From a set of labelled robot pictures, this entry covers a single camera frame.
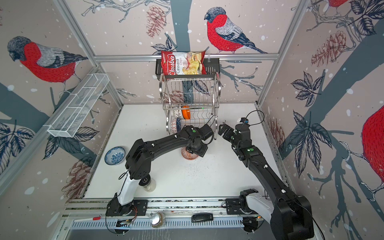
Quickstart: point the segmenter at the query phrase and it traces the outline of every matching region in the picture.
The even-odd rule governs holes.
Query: black remote
[[[195,214],[192,216],[192,222],[206,222],[213,221],[213,214]]]

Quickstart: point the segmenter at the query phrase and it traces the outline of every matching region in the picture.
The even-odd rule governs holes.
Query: bird head
[[[28,43],[31,43],[31,40],[23,36],[14,37],[8,42],[7,48],[8,48],[9,56],[12,58],[13,61],[26,60],[26,57],[24,54],[24,47]]]
[[[222,15],[222,14],[223,15],[226,14],[224,8],[222,8],[222,7],[213,7],[213,8],[210,8],[207,11],[207,14],[204,17],[204,20],[207,20],[209,23],[212,23],[214,21],[215,17],[217,17],[219,15]]]

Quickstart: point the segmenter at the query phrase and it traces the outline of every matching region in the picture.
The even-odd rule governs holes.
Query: robotic arm
[[[252,145],[248,119],[242,118],[240,122],[235,129],[220,125],[218,133],[232,144],[239,160],[256,175],[271,200],[261,197],[254,189],[242,191],[239,197],[242,210],[259,213],[270,223],[277,240],[313,237],[311,204],[287,187],[270,168],[260,149]]]
[[[149,172],[153,160],[180,147],[186,147],[188,152],[203,157],[208,146],[202,140],[207,140],[213,134],[211,127],[205,124],[202,128],[185,126],[178,133],[154,141],[136,140],[126,156],[127,177],[120,193],[115,193],[108,203],[106,215],[125,216],[131,213],[133,195],[141,180],[150,179]]]

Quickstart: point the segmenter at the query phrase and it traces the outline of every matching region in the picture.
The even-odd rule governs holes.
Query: wire basket
[[[219,74],[177,75],[161,74],[160,97],[166,115],[166,130],[175,133],[175,121],[202,127],[208,123],[217,137],[217,112],[221,92]]]
[[[89,111],[109,83],[107,74],[91,74],[84,86],[48,129],[54,137],[73,137]]]

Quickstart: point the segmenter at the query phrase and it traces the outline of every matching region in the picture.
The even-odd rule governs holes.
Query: gray floor
[[[124,236],[112,234],[108,230],[72,230],[66,240],[275,240],[267,222],[257,229],[255,234],[247,233],[242,228],[186,228],[131,230]]]

